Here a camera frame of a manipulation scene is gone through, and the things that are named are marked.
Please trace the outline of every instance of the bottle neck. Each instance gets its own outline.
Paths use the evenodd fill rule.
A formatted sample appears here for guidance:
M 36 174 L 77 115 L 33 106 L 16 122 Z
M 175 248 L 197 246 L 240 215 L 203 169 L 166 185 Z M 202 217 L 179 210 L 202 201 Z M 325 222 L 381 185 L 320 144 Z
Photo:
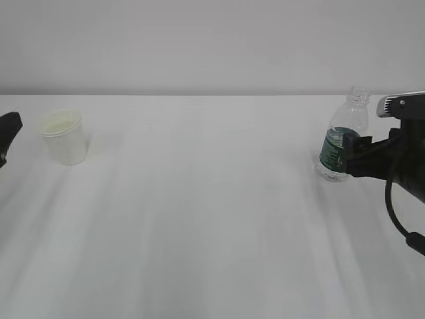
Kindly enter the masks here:
M 366 108 L 367 104 L 369 104 L 369 97 L 348 95 L 347 102 L 352 108 Z

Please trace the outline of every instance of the cup rim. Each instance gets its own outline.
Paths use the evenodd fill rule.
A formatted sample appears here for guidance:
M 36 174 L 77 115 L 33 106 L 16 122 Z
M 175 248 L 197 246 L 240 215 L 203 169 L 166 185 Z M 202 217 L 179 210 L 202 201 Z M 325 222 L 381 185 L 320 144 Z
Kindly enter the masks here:
M 78 118 L 75 121 L 75 123 L 72 126 L 70 126 L 69 128 L 67 128 L 67 129 L 65 129 L 61 132 L 46 133 L 45 132 L 45 123 L 48 120 L 48 118 L 51 117 L 51 116 L 54 116 L 56 114 L 61 114 L 61 113 L 65 113 L 65 112 L 73 113 L 73 114 L 77 115 Z M 41 132 L 41 134 L 45 137 L 48 137 L 48 138 L 65 135 L 65 134 L 69 133 L 70 131 L 72 131 L 73 129 L 75 129 L 81 123 L 81 118 L 82 118 L 81 113 L 79 113 L 79 111 L 75 111 L 75 110 L 57 110 L 57 111 L 54 111 L 54 112 L 50 112 L 50 113 L 44 115 L 43 118 L 42 118 L 42 132 Z

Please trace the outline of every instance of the black cable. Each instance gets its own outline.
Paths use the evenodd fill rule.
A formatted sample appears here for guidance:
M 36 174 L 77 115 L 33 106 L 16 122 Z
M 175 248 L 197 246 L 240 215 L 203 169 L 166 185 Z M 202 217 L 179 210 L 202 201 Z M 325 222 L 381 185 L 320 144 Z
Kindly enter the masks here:
M 390 215 L 391 221 L 394 224 L 394 226 L 398 229 L 398 231 L 400 231 L 400 233 L 402 233 L 403 236 L 407 237 L 409 235 L 409 232 L 401 225 L 400 221 L 398 220 L 396 213 L 394 212 L 394 207 L 392 206 L 392 201 L 391 201 L 392 181 L 394 179 L 399 162 L 400 162 L 400 157 L 396 158 L 393 161 L 390 171 L 388 173 L 388 178 L 386 179 L 385 205 L 386 205 L 386 210 L 388 211 L 388 214 Z

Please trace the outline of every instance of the table surface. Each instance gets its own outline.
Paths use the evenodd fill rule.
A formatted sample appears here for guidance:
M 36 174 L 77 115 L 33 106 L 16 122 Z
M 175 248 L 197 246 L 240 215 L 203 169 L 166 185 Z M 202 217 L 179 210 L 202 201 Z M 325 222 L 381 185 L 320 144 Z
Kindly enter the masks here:
M 394 119 L 375 116 L 386 138 Z M 0 169 L 1 318 L 423 318 L 425 257 L 384 182 L 313 160 L 342 96 L 0 96 L 24 128 Z M 80 110 L 86 161 L 40 117 Z M 425 232 L 424 206 L 394 206 Z

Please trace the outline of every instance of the water bottle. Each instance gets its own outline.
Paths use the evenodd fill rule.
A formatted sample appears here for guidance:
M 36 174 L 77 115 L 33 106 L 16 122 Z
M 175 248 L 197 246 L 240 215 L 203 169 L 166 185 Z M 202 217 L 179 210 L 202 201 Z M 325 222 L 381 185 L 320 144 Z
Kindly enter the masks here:
M 334 113 L 320 157 L 315 163 L 316 172 L 328 181 L 345 181 L 347 174 L 343 171 L 342 152 L 343 136 L 352 133 L 364 136 L 369 127 L 367 104 L 371 92 L 365 88 L 351 88 L 347 101 Z

